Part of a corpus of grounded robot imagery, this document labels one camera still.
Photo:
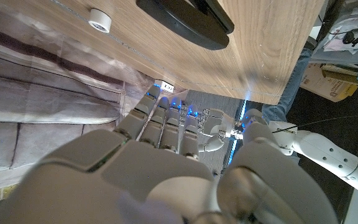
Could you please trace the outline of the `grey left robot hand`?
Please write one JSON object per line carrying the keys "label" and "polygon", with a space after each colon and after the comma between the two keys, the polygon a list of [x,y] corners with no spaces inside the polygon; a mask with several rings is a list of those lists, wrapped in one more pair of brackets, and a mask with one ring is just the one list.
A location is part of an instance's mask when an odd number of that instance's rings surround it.
{"label": "grey left robot hand", "polygon": [[236,121],[224,111],[206,108],[201,114],[198,131],[209,139],[198,145],[199,152],[213,152],[224,146],[224,139],[243,140],[242,121]]}

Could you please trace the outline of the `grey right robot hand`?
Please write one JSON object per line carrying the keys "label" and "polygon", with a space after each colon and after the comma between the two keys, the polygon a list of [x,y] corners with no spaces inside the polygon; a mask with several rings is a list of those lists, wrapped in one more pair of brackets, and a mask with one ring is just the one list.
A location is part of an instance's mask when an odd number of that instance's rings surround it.
{"label": "grey right robot hand", "polygon": [[150,87],[113,131],[42,158],[0,205],[0,223],[336,223],[320,186],[285,156],[260,111],[220,178],[198,159],[198,120]]}

